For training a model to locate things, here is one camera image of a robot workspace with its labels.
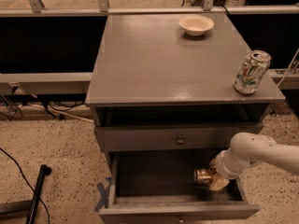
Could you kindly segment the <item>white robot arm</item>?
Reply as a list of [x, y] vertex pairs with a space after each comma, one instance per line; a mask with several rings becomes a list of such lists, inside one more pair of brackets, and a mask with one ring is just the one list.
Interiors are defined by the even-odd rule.
[[230, 147], [215, 159], [216, 174], [209, 186], [212, 191], [224, 189], [245, 169], [262, 162], [272, 164], [293, 175], [299, 175], [299, 146], [277, 144], [270, 136], [254, 133], [237, 133]]

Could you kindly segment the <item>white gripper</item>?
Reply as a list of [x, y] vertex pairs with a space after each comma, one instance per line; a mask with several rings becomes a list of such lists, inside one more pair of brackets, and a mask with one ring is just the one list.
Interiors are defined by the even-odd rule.
[[229, 179], [238, 178], [247, 168], [249, 158], [239, 156], [232, 149], [223, 150], [209, 163], [209, 169], [216, 170], [219, 174], [214, 174], [209, 189], [212, 191], [224, 189], [230, 183]]

